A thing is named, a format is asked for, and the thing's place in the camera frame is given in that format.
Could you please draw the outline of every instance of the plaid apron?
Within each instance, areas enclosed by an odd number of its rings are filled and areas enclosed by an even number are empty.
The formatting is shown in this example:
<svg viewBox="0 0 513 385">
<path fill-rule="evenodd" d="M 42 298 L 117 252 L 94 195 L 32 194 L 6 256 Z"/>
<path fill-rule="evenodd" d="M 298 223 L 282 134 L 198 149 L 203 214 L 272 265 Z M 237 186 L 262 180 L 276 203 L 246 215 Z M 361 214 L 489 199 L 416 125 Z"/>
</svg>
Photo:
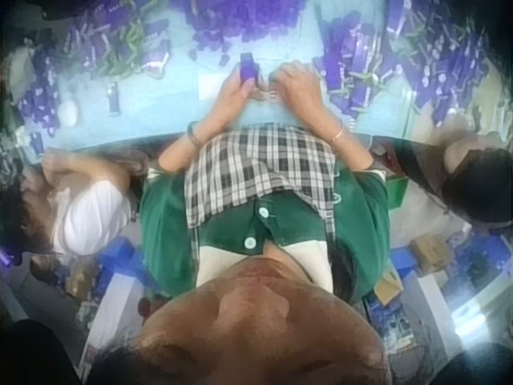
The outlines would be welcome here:
<svg viewBox="0 0 513 385">
<path fill-rule="evenodd" d="M 264 124 L 217 136 L 185 174 L 188 228 L 270 193 L 293 190 L 334 237 L 332 148 L 307 131 Z"/>
</svg>

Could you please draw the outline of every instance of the cardboard box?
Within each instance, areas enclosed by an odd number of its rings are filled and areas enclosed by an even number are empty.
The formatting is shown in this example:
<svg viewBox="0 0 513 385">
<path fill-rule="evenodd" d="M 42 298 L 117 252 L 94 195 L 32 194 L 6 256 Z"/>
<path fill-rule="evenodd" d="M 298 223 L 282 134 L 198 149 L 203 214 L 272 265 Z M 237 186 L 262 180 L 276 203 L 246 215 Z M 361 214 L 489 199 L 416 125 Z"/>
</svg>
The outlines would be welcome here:
<svg viewBox="0 0 513 385">
<path fill-rule="evenodd" d="M 381 302 L 383 306 L 386 306 L 402 291 L 401 278 L 394 268 L 394 265 L 392 265 L 392 262 L 389 260 L 385 271 L 383 271 L 382 278 L 374 287 L 374 293 L 376 297 L 378 297 L 379 302 Z"/>
<path fill-rule="evenodd" d="M 454 260 L 454 252 L 439 235 L 424 234 L 410 243 L 421 277 L 442 270 Z"/>
</svg>

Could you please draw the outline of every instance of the light blue table surface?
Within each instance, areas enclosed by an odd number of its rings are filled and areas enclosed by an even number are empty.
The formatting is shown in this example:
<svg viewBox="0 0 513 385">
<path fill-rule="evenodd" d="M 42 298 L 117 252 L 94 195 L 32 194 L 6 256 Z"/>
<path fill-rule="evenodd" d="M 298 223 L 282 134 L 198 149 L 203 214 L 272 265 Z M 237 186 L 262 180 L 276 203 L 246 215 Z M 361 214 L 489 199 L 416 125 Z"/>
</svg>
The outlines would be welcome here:
<svg viewBox="0 0 513 385">
<path fill-rule="evenodd" d="M 89 148 L 121 140 L 133 140 L 149 136 L 161 136 L 183 132 L 188 124 L 201 119 L 213 103 L 218 91 L 218 83 L 231 71 L 240 58 L 241 52 L 252 52 L 255 61 L 261 65 L 264 77 L 281 63 L 300 60 L 311 63 L 313 57 L 322 56 L 323 46 L 314 14 L 314 4 L 322 8 L 323 18 L 330 20 L 344 16 L 351 10 L 362 13 L 363 22 L 371 22 L 377 30 L 384 26 L 383 0 L 337 1 L 311 0 L 301 14 L 300 22 L 289 35 L 273 40 L 265 38 L 256 42 L 242 43 L 240 38 L 232 38 L 229 51 L 230 63 L 219 67 L 221 53 L 198 52 L 197 61 L 188 57 L 188 51 L 195 47 L 192 40 L 194 30 L 185 22 L 178 11 L 166 10 L 156 15 L 156 19 L 169 18 L 169 35 L 172 41 L 171 58 L 165 67 L 165 76 L 152 79 L 146 74 L 132 75 L 126 79 L 102 78 L 91 80 L 89 74 L 61 71 L 59 89 L 61 99 L 73 99 L 79 106 L 79 121 L 72 128 L 60 128 L 55 137 L 50 138 L 43 130 L 45 147 L 70 150 Z M 109 116 L 107 85 L 118 82 L 121 115 Z M 403 78 L 396 78 L 373 100 L 368 112 L 357 119 L 353 131 L 366 135 L 403 137 L 407 135 L 411 91 Z M 328 101 L 325 103 L 347 122 Z M 296 120 L 280 103 L 250 102 L 236 127 L 275 121 L 294 124 Z M 40 129 L 27 122 L 26 130 Z M 26 150 L 33 161 L 37 161 L 31 148 Z"/>
</svg>

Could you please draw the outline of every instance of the green uniform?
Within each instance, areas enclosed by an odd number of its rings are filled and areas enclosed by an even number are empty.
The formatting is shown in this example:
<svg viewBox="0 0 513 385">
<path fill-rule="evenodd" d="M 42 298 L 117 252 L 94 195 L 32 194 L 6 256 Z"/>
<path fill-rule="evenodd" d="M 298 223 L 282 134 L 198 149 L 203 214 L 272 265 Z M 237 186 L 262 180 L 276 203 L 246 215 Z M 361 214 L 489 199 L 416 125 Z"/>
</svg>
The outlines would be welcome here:
<svg viewBox="0 0 513 385">
<path fill-rule="evenodd" d="M 353 256 L 356 300 L 373 289 L 388 259 L 386 186 L 376 173 L 353 173 L 341 163 L 335 173 L 334 192 L 341 198 L 334 206 L 335 233 Z M 198 265 L 187 228 L 183 174 L 163 174 L 148 181 L 140 220 L 149 272 L 173 297 L 193 289 Z M 307 254 L 315 247 L 325 251 L 325 222 L 294 192 L 284 191 L 216 214 L 197 232 L 199 247 L 242 256 L 262 254 L 266 239 L 285 251 L 295 245 L 309 247 L 303 250 Z"/>
</svg>

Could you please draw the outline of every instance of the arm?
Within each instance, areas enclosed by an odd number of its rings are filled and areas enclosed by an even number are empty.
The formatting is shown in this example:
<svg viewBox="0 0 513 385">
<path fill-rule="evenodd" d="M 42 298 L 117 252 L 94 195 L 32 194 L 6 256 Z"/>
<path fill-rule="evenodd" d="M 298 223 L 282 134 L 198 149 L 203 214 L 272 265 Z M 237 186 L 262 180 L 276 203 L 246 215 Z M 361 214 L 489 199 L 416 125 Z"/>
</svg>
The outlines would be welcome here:
<svg viewBox="0 0 513 385">
<path fill-rule="evenodd" d="M 126 193 L 130 186 L 130 176 L 127 170 L 108 160 L 85 154 L 49 150 L 42 158 L 42 168 L 45 176 L 62 172 L 77 172 L 88 176 L 92 182 L 108 180 L 122 194 Z"/>
<path fill-rule="evenodd" d="M 271 82 L 285 105 L 330 144 L 351 171 L 372 165 L 370 153 L 323 104 L 319 78 L 312 68 L 299 62 L 283 64 L 271 74 Z"/>
<path fill-rule="evenodd" d="M 194 127 L 194 136 L 201 146 L 222 133 L 242 112 L 254 87 L 255 79 L 244 84 L 240 82 L 240 66 L 237 65 L 224 81 L 210 113 Z M 187 134 L 183 135 L 160 155 L 159 166 L 167 172 L 184 170 L 194 161 L 199 150 Z"/>
</svg>

